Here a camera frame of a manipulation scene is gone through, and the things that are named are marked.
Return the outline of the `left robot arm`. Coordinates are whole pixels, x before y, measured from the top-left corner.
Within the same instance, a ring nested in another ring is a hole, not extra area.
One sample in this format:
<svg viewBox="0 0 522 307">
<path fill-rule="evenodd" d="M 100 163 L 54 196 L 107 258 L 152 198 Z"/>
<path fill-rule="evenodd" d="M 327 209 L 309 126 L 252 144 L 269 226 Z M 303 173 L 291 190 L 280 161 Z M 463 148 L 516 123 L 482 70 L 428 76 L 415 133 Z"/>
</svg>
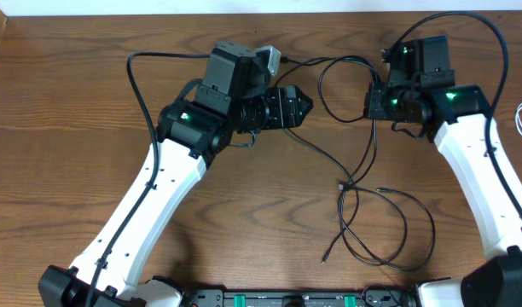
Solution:
<svg viewBox="0 0 522 307">
<path fill-rule="evenodd" d="M 140 277 L 177 207 L 234 134 L 300 126 L 313 107 L 297 86 L 271 84 L 281 52 L 218 42 L 202 78 L 188 81 L 157 119 L 136 179 L 95 239 L 68 268 L 49 266 L 38 283 L 46 306 L 178 306 L 169 281 Z"/>
</svg>

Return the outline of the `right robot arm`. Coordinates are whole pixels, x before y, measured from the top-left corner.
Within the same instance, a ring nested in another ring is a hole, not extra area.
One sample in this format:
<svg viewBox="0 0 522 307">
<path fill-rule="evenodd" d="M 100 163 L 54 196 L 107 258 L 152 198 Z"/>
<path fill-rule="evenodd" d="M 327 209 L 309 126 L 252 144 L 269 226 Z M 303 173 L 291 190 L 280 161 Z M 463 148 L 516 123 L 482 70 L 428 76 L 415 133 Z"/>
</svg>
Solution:
<svg viewBox="0 0 522 307">
<path fill-rule="evenodd" d="M 365 98 L 368 119 L 422 126 L 454 172 L 473 213 L 486 262 L 460 279 L 422 282 L 419 306 L 522 306 L 522 183 L 490 104 L 476 84 L 456 85 L 446 37 L 395 42 L 387 81 Z"/>
</svg>

